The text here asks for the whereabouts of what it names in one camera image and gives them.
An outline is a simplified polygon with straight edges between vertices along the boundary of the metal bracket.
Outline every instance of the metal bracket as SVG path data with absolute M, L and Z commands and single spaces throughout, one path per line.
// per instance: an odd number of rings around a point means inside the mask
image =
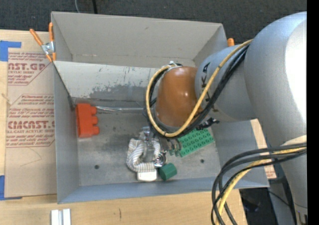
M 51 210 L 50 225 L 71 225 L 71 209 Z
M 42 47 L 42 50 L 46 54 L 52 54 L 53 52 L 55 52 L 55 43 L 54 43 L 54 41 L 51 41 L 51 42 L 46 43 L 46 44 L 42 44 L 41 47 Z

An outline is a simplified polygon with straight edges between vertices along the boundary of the blue tape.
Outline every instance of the blue tape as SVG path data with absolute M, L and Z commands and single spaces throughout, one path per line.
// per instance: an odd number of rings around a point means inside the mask
M 5 198 L 4 197 L 4 175 L 0 175 L 0 201 L 1 200 L 9 200 L 9 199 L 21 199 L 20 197 L 17 198 Z
M 0 61 L 8 61 L 9 48 L 21 48 L 21 42 L 0 41 Z
M 0 200 L 4 200 L 4 175 L 0 175 Z

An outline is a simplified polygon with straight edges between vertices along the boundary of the orange lego brick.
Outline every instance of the orange lego brick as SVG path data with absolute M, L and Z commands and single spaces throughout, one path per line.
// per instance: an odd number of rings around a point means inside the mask
M 96 112 L 96 107 L 92 107 L 90 104 L 80 103 L 76 105 L 75 113 L 78 137 L 86 138 L 100 133 L 99 127 L 96 126 L 98 118 L 94 116 Z

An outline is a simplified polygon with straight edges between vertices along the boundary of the yellow cable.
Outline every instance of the yellow cable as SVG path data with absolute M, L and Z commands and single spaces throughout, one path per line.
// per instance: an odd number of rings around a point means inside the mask
M 307 149 L 306 147 L 293 148 L 293 149 L 288 149 L 288 150 L 276 151 L 273 154 L 285 154 L 285 153 L 291 153 L 291 152 L 294 152 L 294 151 L 306 150 L 306 149 Z M 249 167 L 252 167 L 252 166 L 255 166 L 255 165 L 260 165 L 260 164 L 267 163 L 267 162 L 268 162 L 267 160 L 257 160 L 257 161 L 254 161 L 254 162 L 250 163 L 246 168 L 249 168 Z M 234 179 L 230 182 L 230 184 L 228 185 L 228 187 L 225 190 L 225 193 L 224 193 L 223 197 L 221 198 L 221 200 L 219 202 L 218 212 L 220 214 L 221 214 L 221 212 L 222 212 L 222 210 L 224 208 L 226 199 L 228 198 L 228 195 L 230 194 L 232 189 L 235 187 L 235 185 L 238 183 L 238 181 L 241 178 L 243 178 L 243 176 L 246 175 L 251 169 L 247 169 L 245 171 L 242 171 L 236 177 L 234 177 Z
M 218 65 L 218 67 L 215 69 L 214 73 L 211 75 L 209 81 L 207 82 L 206 87 L 204 88 L 202 94 L 200 95 L 193 111 L 191 112 L 191 114 L 189 115 L 188 119 L 186 120 L 186 122 L 183 124 L 182 127 L 180 127 L 177 131 L 173 132 L 173 133 L 167 133 L 165 131 L 163 131 L 155 122 L 153 116 L 152 116 L 152 112 L 151 112 L 151 108 L 150 108 L 150 101 L 149 101 L 149 95 L 150 95 L 150 89 L 151 89 L 151 85 L 153 83 L 153 80 L 155 79 L 155 77 L 160 74 L 162 71 L 166 70 L 167 68 L 170 68 L 171 66 L 165 66 L 163 68 L 161 68 L 160 70 L 158 70 L 153 77 L 151 78 L 149 85 L 147 87 L 146 90 L 146 109 L 147 109 L 147 113 L 149 116 L 149 119 L 153 125 L 153 127 L 162 135 L 167 136 L 167 137 L 174 137 L 179 135 L 180 133 L 183 132 L 183 130 L 185 130 L 187 128 L 187 126 L 191 123 L 191 121 L 193 120 L 195 114 L 197 113 L 202 101 L 204 100 L 211 84 L 213 83 L 213 81 L 215 80 L 216 75 L 218 74 L 219 70 L 226 64 L 226 62 L 237 52 L 239 51 L 241 48 L 245 47 L 246 45 L 248 45 L 249 43 L 251 43 L 251 40 L 248 40 L 244 43 L 242 43 L 241 45 L 237 46 L 231 53 L 229 53 L 224 59 L 223 61 Z

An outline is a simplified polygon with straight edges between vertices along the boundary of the gray box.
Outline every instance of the gray box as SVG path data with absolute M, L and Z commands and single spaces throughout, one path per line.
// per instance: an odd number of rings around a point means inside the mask
M 126 156 L 148 125 L 141 108 L 150 78 L 170 61 L 198 67 L 225 48 L 222 24 L 64 12 L 51 19 L 58 203 L 210 191 L 229 158 L 257 148 L 250 121 L 220 123 L 210 129 L 214 143 L 183 158 L 167 155 L 177 168 L 172 179 L 138 182 Z M 72 104 L 79 102 L 110 108 L 97 114 L 99 135 L 77 137 Z M 262 168 L 237 185 L 266 186 Z

